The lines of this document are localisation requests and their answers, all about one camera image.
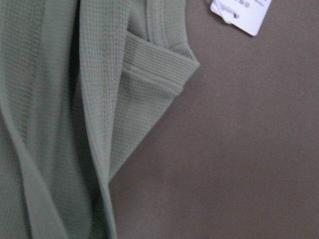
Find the sage green long-sleeve shirt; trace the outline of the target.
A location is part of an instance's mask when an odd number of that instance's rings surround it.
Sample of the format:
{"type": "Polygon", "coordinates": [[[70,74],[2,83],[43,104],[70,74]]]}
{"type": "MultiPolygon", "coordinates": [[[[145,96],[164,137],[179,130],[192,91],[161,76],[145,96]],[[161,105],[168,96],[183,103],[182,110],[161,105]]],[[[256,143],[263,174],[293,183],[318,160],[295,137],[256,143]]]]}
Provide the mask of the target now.
{"type": "Polygon", "coordinates": [[[117,237],[109,183],[199,66],[185,7],[1,1],[1,238],[117,237]]]}

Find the white shirt hang tag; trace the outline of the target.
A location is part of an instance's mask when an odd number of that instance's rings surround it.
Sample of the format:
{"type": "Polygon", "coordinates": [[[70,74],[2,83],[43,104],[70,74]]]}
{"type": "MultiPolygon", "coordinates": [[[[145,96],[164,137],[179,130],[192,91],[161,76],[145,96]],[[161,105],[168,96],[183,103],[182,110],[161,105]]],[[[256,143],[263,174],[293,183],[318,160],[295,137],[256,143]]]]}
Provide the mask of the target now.
{"type": "Polygon", "coordinates": [[[225,23],[256,36],[270,4],[270,0],[213,0],[210,10],[225,23]]]}

